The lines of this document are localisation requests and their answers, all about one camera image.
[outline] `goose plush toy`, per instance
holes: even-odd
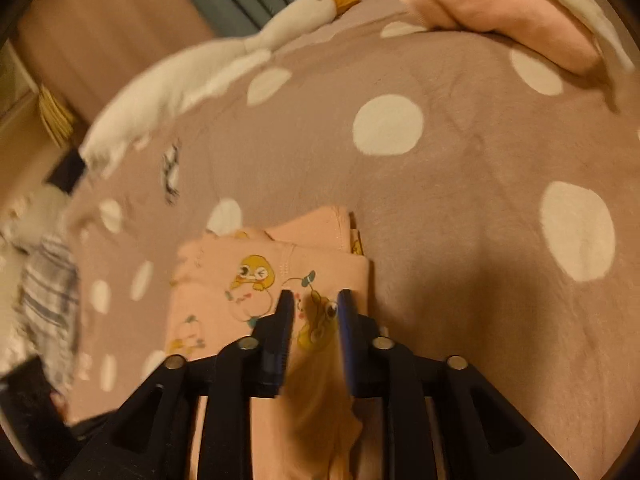
[[[224,93],[292,40],[331,23],[360,0],[296,0],[254,36],[201,43],[130,81],[98,115],[79,152],[89,171],[108,177],[128,146],[203,99]]]

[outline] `polka dot blanket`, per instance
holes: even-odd
[[[77,190],[71,417],[116,408],[162,360],[181,245],[335,204],[390,335],[468,358],[599,478],[640,417],[639,126],[510,40],[401,11],[276,53]],[[365,443],[375,431],[366,418]]]

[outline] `winking cartoon face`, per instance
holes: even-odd
[[[238,268],[238,275],[229,285],[229,290],[238,288],[243,283],[253,283],[255,290],[265,290],[273,285],[275,275],[268,261],[257,254],[247,256]]]

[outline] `metal screw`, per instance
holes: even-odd
[[[240,341],[238,341],[238,346],[241,350],[253,350],[256,348],[260,342],[250,335],[243,337]]]
[[[459,355],[452,355],[447,359],[447,365],[449,365],[449,368],[453,368],[454,370],[464,370],[469,363],[466,362],[465,358]]]
[[[181,355],[174,354],[170,355],[166,361],[164,362],[164,366],[169,368],[169,370],[177,370],[178,368],[182,368],[187,362],[187,360]]]
[[[388,337],[377,337],[371,343],[378,350],[391,350],[394,346],[396,346],[396,343]]]

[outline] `brown blanket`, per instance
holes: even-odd
[[[72,418],[162,359],[180,244],[337,203],[391,337],[467,357],[581,478],[606,471],[640,416],[639,113],[511,41],[418,31],[396,14],[276,55],[82,183]]]

